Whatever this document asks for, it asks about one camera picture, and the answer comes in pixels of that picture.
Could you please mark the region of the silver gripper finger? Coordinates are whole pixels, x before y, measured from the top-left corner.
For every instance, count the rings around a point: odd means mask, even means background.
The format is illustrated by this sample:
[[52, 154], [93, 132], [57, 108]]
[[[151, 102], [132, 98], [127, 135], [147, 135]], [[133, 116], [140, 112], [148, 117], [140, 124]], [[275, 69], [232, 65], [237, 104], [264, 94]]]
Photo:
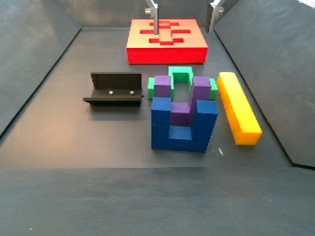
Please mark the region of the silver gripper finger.
[[153, 34], [159, 34], [159, 6], [153, 0], [145, 0], [148, 7], [145, 8], [145, 14], [153, 19]]
[[207, 20], [205, 20], [205, 31], [211, 32], [215, 20], [219, 18], [220, 14], [224, 12], [223, 4], [225, 0], [212, 0], [208, 3], [207, 9]]

